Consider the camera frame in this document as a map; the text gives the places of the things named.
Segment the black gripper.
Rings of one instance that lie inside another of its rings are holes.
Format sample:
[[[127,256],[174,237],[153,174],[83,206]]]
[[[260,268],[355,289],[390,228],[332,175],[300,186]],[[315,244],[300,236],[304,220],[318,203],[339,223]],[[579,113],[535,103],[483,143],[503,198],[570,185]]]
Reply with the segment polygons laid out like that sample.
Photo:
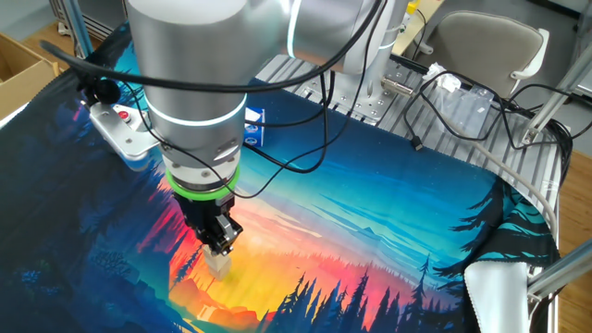
[[[235,204],[232,194],[222,198],[197,201],[173,194],[179,204],[185,223],[192,228],[197,238],[207,245],[211,253],[228,255],[243,228],[231,216],[230,209]]]

